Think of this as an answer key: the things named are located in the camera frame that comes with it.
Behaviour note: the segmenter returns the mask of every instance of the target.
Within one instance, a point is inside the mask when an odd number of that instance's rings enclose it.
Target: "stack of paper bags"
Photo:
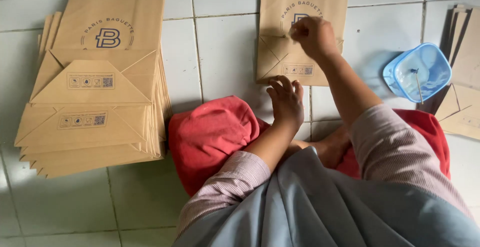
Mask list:
[[[69,0],[45,19],[15,146],[47,178],[165,156],[165,0]]]
[[[452,66],[451,84],[425,107],[445,133],[480,139],[480,9],[453,9],[445,55]]]
[[[320,66],[289,38],[289,30],[304,17],[324,18],[333,25],[341,53],[347,4],[348,0],[261,0],[257,83],[285,75],[303,85],[328,86]]]

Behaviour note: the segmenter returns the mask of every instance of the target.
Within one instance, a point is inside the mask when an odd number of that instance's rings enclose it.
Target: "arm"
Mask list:
[[[303,123],[303,88],[280,76],[267,89],[272,98],[274,122],[243,151],[234,153],[210,177],[180,213],[178,236],[204,216],[237,205],[270,178]]]
[[[332,25],[319,18],[303,18],[292,28],[292,38],[326,75],[340,117],[350,129],[362,178],[416,186],[471,217],[458,191],[441,173],[425,138],[383,105],[342,58]]]

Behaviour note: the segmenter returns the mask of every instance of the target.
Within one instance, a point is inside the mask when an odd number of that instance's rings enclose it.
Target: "hand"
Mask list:
[[[277,76],[268,83],[267,93],[272,98],[273,124],[288,126],[296,134],[303,123],[303,87],[300,82],[290,80],[286,76]]]
[[[305,53],[317,62],[340,54],[330,22],[320,17],[305,17],[293,24],[292,29],[291,38],[299,42]]]

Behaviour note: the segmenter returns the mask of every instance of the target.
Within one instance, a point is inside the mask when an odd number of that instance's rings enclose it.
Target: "white tile floor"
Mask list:
[[[35,176],[12,145],[33,86],[37,34],[66,0],[0,0],[0,247],[170,245],[188,199],[171,158],[59,179]],[[421,41],[440,44],[446,11],[480,0],[349,0],[344,56],[393,107],[379,71]],[[259,0],[166,0],[162,45],[175,112],[235,94],[272,122],[265,87],[254,83]],[[298,139],[318,140],[341,122],[326,87],[304,87]],[[447,135],[452,181],[480,219],[480,142]]]

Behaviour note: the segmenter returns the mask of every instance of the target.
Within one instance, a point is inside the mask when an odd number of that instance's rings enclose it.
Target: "qr code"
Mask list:
[[[104,125],[104,124],[105,124],[105,116],[95,116],[93,125]]]
[[[103,87],[113,87],[113,78],[103,78]]]

